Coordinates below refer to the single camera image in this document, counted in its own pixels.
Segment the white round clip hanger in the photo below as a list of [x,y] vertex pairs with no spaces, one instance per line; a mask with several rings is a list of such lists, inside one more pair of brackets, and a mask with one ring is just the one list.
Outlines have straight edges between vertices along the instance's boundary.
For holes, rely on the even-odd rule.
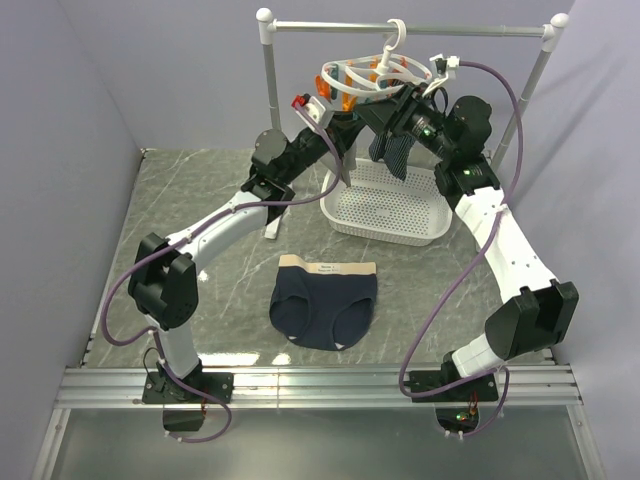
[[339,111],[351,111],[356,104],[384,99],[405,83],[429,84],[434,76],[424,64],[399,54],[407,37],[401,19],[389,19],[395,27],[379,55],[337,60],[323,65],[315,78],[317,94]]

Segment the navy blue underwear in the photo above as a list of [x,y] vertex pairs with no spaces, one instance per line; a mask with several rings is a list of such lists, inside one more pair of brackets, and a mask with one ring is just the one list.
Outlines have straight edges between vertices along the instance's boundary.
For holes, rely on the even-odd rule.
[[307,262],[286,254],[279,258],[269,318],[297,346],[343,351],[369,331],[377,295],[374,262]]

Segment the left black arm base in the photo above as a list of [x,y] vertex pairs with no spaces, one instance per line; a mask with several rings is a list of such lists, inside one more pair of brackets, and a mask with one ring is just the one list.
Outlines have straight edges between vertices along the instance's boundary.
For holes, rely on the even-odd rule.
[[231,401],[234,375],[230,372],[197,373],[183,382],[193,393],[179,386],[163,370],[148,372],[142,393],[143,405],[163,407],[163,427],[170,433],[196,433],[204,425],[213,396],[227,405]]

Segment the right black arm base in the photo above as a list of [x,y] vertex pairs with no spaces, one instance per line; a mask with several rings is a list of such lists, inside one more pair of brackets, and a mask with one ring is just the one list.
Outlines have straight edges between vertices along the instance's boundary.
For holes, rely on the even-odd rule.
[[[498,393],[494,372],[456,384],[460,379],[453,367],[442,365],[439,371],[410,371],[403,386],[413,403],[449,404],[449,407],[435,408],[437,423],[446,435],[456,434],[464,438],[488,426],[502,409],[506,397]],[[496,402],[498,405],[484,425],[480,425],[479,404],[482,402]]]

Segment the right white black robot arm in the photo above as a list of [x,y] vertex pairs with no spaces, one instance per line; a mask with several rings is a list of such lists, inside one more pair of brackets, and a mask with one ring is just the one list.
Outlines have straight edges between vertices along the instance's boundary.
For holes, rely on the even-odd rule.
[[494,274],[502,304],[483,333],[447,359],[442,391],[460,400],[476,377],[520,355],[561,343],[579,294],[544,265],[517,224],[507,194],[483,149],[491,133],[491,106],[476,96],[459,98],[441,113],[406,85],[385,100],[356,107],[356,114],[385,139],[408,135],[439,160],[434,175],[439,193],[478,244]]

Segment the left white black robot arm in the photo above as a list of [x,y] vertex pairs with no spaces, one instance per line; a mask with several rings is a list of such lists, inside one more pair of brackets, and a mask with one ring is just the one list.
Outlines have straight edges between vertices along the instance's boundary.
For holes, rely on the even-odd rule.
[[149,234],[141,241],[128,294],[158,332],[161,367],[172,371],[166,390],[176,400],[192,401],[202,388],[188,324],[198,306],[199,273],[234,243],[282,216],[295,196],[291,183],[325,154],[340,169],[363,127],[355,114],[338,113],[326,128],[306,127],[294,140],[277,129],[262,132],[247,180],[225,205],[178,233]]

